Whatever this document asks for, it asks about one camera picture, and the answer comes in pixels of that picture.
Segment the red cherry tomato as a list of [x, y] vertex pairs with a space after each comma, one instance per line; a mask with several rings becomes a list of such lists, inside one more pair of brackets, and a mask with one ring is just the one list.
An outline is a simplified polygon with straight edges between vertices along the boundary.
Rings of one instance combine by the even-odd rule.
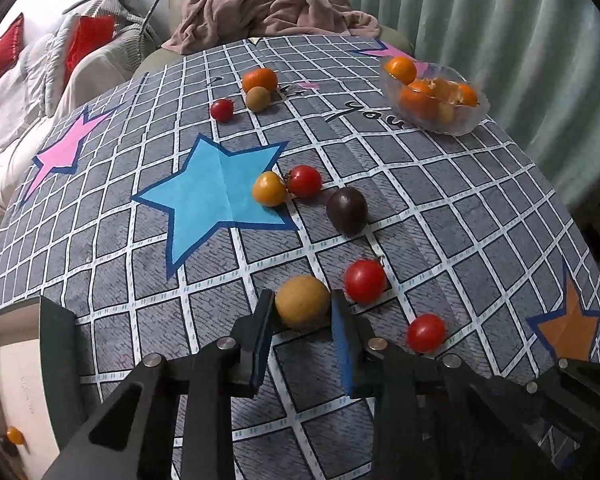
[[446, 328], [437, 315], [425, 313], [419, 315], [407, 327], [406, 342], [408, 348], [416, 353], [437, 350], [445, 340]]

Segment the small yellow tomato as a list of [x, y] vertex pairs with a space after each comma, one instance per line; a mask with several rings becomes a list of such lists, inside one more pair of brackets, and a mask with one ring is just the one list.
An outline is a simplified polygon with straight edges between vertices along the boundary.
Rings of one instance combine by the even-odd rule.
[[5, 436], [14, 445], [24, 445], [23, 433], [14, 426], [7, 427]]

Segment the brown longan fruit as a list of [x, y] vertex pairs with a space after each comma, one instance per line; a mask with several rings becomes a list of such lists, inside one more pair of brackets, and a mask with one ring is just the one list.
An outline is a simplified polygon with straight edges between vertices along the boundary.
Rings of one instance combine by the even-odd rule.
[[328, 288], [309, 274], [290, 278], [275, 294], [278, 316], [284, 325], [293, 330], [303, 330], [321, 323], [329, 304]]

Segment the shallow dark-rimmed tray box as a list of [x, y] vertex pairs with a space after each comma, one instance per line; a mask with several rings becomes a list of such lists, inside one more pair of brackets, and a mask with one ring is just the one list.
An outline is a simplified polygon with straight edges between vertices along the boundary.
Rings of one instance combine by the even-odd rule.
[[[41, 479], [86, 419], [76, 317], [45, 297], [0, 310], [0, 450], [23, 479]], [[5, 436], [18, 428], [24, 445]]]

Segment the dark purple tomato middle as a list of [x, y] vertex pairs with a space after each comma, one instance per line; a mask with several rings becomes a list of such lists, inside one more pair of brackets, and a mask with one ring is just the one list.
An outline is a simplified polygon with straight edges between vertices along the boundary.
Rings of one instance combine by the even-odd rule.
[[337, 232], [345, 236], [353, 236], [364, 229], [367, 213], [364, 195], [350, 186], [338, 188], [326, 203], [329, 221]]

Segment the red tomato by blue star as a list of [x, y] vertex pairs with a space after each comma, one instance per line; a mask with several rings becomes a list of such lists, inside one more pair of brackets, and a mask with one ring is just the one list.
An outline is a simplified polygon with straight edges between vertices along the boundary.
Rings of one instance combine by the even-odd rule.
[[308, 165], [292, 168], [286, 177], [288, 191], [300, 198], [310, 198], [321, 191], [323, 180], [321, 174]]

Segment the clear glass fruit bowl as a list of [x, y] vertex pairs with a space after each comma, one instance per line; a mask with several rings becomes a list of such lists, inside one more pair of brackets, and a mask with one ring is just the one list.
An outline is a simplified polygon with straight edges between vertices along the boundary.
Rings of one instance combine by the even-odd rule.
[[486, 118], [486, 96], [452, 68], [385, 56], [380, 88], [396, 116], [414, 126], [448, 136], [464, 136]]

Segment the orange tangerine right in bowl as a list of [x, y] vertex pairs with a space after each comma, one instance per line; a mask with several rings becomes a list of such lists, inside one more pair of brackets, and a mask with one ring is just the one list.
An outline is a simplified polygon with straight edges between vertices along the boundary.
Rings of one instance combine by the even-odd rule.
[[460, 105], [470, 107], [478, 106], [478, 93], [470, 84], [458, 84], [458, 91], [460, 92], [460, 100], [458, 101]]

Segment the peeled tangerine in bowl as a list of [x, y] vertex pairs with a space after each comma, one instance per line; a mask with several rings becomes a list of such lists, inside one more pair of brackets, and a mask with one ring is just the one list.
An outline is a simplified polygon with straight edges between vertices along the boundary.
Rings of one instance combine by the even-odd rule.
[[434, 79], [416, 79], [411, 83], [414, 91], [417, 91], [426, 98], [433, 98], [438, 102], [458, 105], [460, 100], [460, 92], [458, 91], [458, 83], [444, 78]]

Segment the far small red tomato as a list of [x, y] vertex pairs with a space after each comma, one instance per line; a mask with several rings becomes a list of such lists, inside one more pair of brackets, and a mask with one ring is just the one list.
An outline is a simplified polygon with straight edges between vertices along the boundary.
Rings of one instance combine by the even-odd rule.
[[229, 122], [234, 115], [234, 103], [232, 100], [223, 98], [212, 102], [210, 116], [217, 122]]

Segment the pale green curtain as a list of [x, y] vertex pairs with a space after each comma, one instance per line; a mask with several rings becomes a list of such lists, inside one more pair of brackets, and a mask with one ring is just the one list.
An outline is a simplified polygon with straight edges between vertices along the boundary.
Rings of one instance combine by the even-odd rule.
[[351, 0], [489, 99], [576, 208], [600, 194], [600, 11], [591, 0]]

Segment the small brown longan far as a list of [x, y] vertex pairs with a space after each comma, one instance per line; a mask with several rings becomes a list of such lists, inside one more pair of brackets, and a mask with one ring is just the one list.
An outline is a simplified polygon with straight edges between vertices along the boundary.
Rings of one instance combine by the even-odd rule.
[[246, 107], [253, 113], [261, 113], [272, 103], [272, 93], [265, 87], [255, 86], [246, 92]]

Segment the grey striped throw pillow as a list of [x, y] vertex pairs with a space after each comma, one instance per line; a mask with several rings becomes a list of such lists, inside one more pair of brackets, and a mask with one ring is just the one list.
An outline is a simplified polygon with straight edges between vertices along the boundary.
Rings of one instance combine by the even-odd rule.
[[[70, 44], [80, 18], [111, 18], [112, 39], [68, 70]], [[65, 14], [46, 44], [44, 115], [65, 116], [128, 81], [159, 44], [154, 29], [120, 0], [91, 0], [77, 6]]]

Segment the orange tangerine on table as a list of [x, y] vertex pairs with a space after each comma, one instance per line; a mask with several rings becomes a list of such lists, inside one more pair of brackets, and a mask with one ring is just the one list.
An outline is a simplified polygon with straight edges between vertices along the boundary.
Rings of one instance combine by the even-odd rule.
[[278, 86], [277, 75], [268, 67], [259, 67], [242, 76], [242, 90], [249, 92], [252, 88], [262, 87], [274, 92]]

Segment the white covered sofa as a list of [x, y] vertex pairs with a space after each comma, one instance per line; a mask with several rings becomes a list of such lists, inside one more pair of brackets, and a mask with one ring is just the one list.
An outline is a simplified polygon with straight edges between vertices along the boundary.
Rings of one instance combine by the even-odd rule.
[[[54, 29], [22, 48], [17, 63], [0, 79], [0, 224], [12, 193], [50, 130], [82, 106], [61, 117], [44, 115], [46, 44], [65, 14], [89, 1], [78, 0], [69, 6]], [[120, 1], [134, 14], [145, 17], [138, 0]]]

